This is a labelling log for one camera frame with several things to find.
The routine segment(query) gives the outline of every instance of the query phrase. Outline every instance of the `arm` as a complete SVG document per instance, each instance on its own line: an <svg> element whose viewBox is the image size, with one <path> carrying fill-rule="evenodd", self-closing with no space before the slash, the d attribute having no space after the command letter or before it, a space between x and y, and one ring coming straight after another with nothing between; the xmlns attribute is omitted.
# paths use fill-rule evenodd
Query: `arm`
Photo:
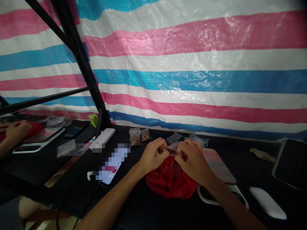
<svg viewBox="0 0 307 230"><path fill-rule="evenodd" d="M204 186L220 203L236 229L266 229L266 227L234 196L227 185L210 169L199 142L190 139L180 142L177 151L184 152L188 158L184 161L181 155L175 160L183 171L196 182Z"/></svg>
<svg viewBox="0 0 307 230"><path fill-rule="evenodd" d="M24 139L32 128L26 120L0 126L0 131L6 132L6 138L0 143L0 158Z"/></svg>
<svg viewBox="0 0 307 230"><path fill-rule="evenodd" d="M118 213L136 184L147 173L158 168L169 156L166 149L163 149L161 154L158 153L158 148L161 146L167 146L162 138L150 142L146 146L140 161L93 207L77 225L76 230L111 229Z"/></svg>

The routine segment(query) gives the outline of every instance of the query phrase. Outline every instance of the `kitchen scale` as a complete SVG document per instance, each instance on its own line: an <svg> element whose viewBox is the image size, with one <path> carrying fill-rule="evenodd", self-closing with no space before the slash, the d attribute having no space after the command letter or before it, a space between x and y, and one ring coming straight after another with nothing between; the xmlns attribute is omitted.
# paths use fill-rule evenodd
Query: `kitchen scale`
<svg viewBox="0 0 307 230"><path fill-rule="evenodd" d="M23 144L16 148L13 153L35 153L56 139L65 131L62 127L45 128L37 134L23 141Z"/></svg>
<svg viewBox="0 0 307 230"><path fill-rule="evenodd" d="M243 196L240 189L236 185L237 180L232 175L232 173L229 171L229 169L227 168L227 166L225 165L223 160L220 158L219 154L213 149L203 149L202 153L203 153L208 165L210 166L210 168L214 172L214 174L220 180L222 180L224 183L226 183L226 185L228 186L230 191L237 197L237 199L246 208L249 209L249 205L248 205L245 197ZM205 202L207 204L220 205L215 200L215 198L203 186L200 185L199 187L197 187L196 190L197 190L198 196L200 197L200 199L203 202Z"/></svg>

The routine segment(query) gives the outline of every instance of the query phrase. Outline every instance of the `red plastic bag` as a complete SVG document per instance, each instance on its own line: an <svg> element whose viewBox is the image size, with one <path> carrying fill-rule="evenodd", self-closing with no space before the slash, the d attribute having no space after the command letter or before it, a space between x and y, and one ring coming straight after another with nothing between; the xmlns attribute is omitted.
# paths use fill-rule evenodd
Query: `red plastic bag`
<svg viewBox="0 0 307 230"><path fill-rule="evenodd" d="M43 130L45 128L41 124L38 124L38 123L35 123L35 122L31 122L31 121L28 121L28 122L32 125L32 129L30 130L30 132L28 133L28 135L26 136L25 139L27 139L28 137L38 133L39 131L41 131L41 130ZM5 133L0 135L0 140L4 140L5 138L6 138L6 134Z"/></svg>
<svg viewBox="0 0 307 230"><path fill-rule="evenodd" d="M145 179L153 192L167 199L188 199L198 186L181 170L174 157L166 158L157 169L148 173Z"/></svg>

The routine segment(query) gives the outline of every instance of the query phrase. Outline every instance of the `green object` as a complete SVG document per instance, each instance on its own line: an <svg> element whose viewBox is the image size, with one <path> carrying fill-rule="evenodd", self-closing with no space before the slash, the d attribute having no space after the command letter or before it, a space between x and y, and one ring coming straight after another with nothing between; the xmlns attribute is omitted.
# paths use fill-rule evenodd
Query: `green object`
<svg viewBox="0 0 307 230"><path fill-rule="evenodd" d="M97 126L97 121L98 121L98 115L96 114L91 114L89 115L89 119L91 121L92 126L94 126L96 128Z"/></svg>

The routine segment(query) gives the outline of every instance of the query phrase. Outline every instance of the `blue stripe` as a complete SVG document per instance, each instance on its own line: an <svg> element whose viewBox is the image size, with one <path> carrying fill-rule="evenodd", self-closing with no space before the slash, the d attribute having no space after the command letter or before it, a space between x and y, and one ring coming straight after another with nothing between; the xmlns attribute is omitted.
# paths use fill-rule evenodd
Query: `blue stripe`
<svg viewBox="0 0 307 230"><path fill-rule="evenodd" d="M307 70L141 72L94 70L99 83L150 90L307 94Z"/></svg>
<svg viewBox="0 0 307 230"><path fill-rule="evenodd" d="M111 118L116 120L130 121L134 124L144 125L144 126L160 126L162 128L169 129L184 129L192 132L206 132L212 134L220 134L226 136L242 137L242 138L253 138L253 139L263 139L263 140L279 140L281 138L293 138L298 140L303 140L307 136L307 130L292 134L292 133L273 133L273 132L263 132L263 131L240 131L231 129L222 129L214 127L205 127L198 125L187 125L187 124L177 124L177 123L166 123L158 119L148 119L144 117L138 117L134 115L129 115L121 112L109 112Z"/></svg>
<svg viewBox="0 0 307 230"><path fill-rule="evenodd" d="M24 102L38 97L5 97L4 99L9 104L15 104L19 102ZM43 103L42 105L74 105L74 106L95 106L94 101L91 96L67 96L53 101Z"/></svg>
<svg viewBox="0 0 307 230"><path fill-rule="evenodd" d="M62 63L75 63L76 59L66 45L56 45L43 50L30 50L0 56L0 71L26 69Z"/></svg>
<svg viewBox="0 0 307 230"><path fill-rule="evenodd" d="M79 18L97 20L104 10L130 12L158 0L89 0L76 1Z"/></svg>

